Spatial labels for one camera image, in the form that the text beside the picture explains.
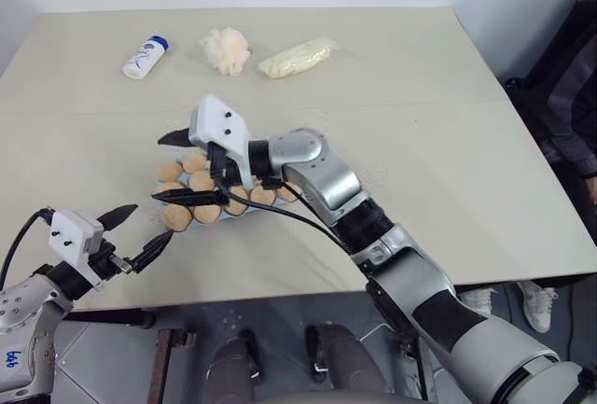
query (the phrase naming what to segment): brown egg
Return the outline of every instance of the brown egg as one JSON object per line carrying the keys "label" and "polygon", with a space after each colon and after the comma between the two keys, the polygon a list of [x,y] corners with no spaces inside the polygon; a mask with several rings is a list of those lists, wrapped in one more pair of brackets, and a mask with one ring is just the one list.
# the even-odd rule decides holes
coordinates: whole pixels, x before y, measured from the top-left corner
{"label": "brown egg", "polygon": [[[248,194],[242,187],[232,187],[229,189],[229,191],[242,199],[248,200],[249,198]],[[231,216],[240,216],[246,211],[246,209],[247,206],[245,204],[236,201],[230,201],[230,203],[224,208],[224,210]]]}
{"label": "brown egg", "polygon": [[184,231],[193,220],[193,216],[184,206],[170,203],[161,209],[161,220],[171,230]]}
{"label": "brown egg", "polygon": [[188,187],[193,191],[212,191],[214,186],[214,179],[207,171],[196,171],[188,179]]}
{"label": "brown egg", "polygon": [[175,182],[182,173],[183,167],[172,160],[163,161],[154,168],[156,178],[162,182]]}
{"label": "brown egg", "polygon": [[[298,194],[302,194],[302,190],[295,185],[294,183],[290,183],[290,182],[286,182],[288,185],[290,185],[290,187],[295,190]],[[278,195],[278,197],[280,199],[282,199],[285,202],[295,202],[297,200],[297,197],[290,192],[288,189],[281,187],[279,189],[276,189],[276,194]]]}
{"label": "brown egg", "polygon": [[220,217],[221,213],[222,207],[220,205],[196,206],[193,210],[195,219],[202,224],[213,224]]}
{"label": "brown egg", "polygon": [[276,202],[276,193],[273,189],[264,189],[261,185],[251,191],[251,202],[272,205]]}
{"label": "brown egg", "polygon": [[159,194],[164,191],[169,191],[171,189],[184,189],[186,188],[185,185],[178,182],[164,182],[160,183],[152,192],[152,194]]}
{"label": "brown egg", "polygon": [[203,154],[200,154],[199,152],[189,152],[183,158],[183,169],[186,173],[193,174],[194,172],[205,168],[206,162],[207,159]]}

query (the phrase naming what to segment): floor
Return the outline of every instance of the floor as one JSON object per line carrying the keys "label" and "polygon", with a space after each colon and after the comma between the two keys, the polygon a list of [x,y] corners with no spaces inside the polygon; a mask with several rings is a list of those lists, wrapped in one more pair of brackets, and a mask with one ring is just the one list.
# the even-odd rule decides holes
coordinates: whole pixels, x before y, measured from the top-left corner
{"label": "floor", "polygon": [[[493,313],[512,321],[555,349],[562,359],[584,365],[597,362],[597,276],[558,290],[552,329],[534,333],[526,324],[521,296],[514,285],[498,286]],[[282,392],[329,388],[314,383],[307,370],[303,331],[310,323],[345,325],[363,338],[386,380],[404,396],[418,397],[416,365],[397,350],[398,340],[365,293],[328,294],[186,305],[156,310],[150,329],[120,325],[62,322],[53,401],[63,404],[146,402],[157,332],[164,327],[192,328],[194,346],[173,350],[165,403],[201,403],[207,366],[219,346],[244,327],[257,334],[266,377],[259,399]],[[570,342],[571,329],[574,338]],[[468,402],[450,375],[434,360],[437,402]]]}

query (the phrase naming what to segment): beige table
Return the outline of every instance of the beige table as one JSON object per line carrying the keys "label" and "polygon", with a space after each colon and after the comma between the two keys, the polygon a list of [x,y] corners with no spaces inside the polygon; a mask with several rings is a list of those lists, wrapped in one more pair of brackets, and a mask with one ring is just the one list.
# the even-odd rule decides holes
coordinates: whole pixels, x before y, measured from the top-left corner
{"label": "beige table", "polygon": [[[254,52],[222,77],[198,40],[243,31]],[[143,81],[119,71],[150,35],[171,48]],[[310,72],[269,80],[257,63],[319,35],[342,46]],[[597,251],[492,73],[448,8],[205,9],[39,18],[0,78],[0,241],[45,204],[100,214],[140,204],[108,234],[134,256],[161,230],[148,197],[155,141],[215,93],[255,136],[327,134],[389,217],[459,284],[597,270]],[[298,205],[291,209],[299,210]],[[35,227],[8,283],[56,261]],[[352,262],[312,229],[255,212],[178,234],[140,276],[79,308],[359,290]]]}

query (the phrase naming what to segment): shoe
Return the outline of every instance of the shoe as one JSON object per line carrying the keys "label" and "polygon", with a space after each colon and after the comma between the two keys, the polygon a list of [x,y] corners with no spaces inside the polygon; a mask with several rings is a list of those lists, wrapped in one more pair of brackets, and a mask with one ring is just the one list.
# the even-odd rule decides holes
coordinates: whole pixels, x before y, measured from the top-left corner
{"label": "shoe", "polygon": [[517,284],[522,291],[522,309],[529,325],[537,332],[548,332],[551,326],[551,305],[558,294],[553,287],[544,289],[532,281],[520,281]]}
{"label": "shoe", "polygon": [[480,313],[492,313],[492,293],[495,289],[475,289],[460,294],[460,301]]}

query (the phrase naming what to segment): plastic bag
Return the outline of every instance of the plastic bag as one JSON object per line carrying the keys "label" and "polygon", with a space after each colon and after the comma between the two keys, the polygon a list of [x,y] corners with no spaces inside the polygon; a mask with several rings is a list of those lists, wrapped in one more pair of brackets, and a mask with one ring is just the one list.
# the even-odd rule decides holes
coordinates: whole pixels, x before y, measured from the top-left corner
{"label": "plastic bag", "polygon": [[332,39],[319,37],[276,54],[258,65],[259,71],[272,79],[302,73],[327,59],[339,46]]}

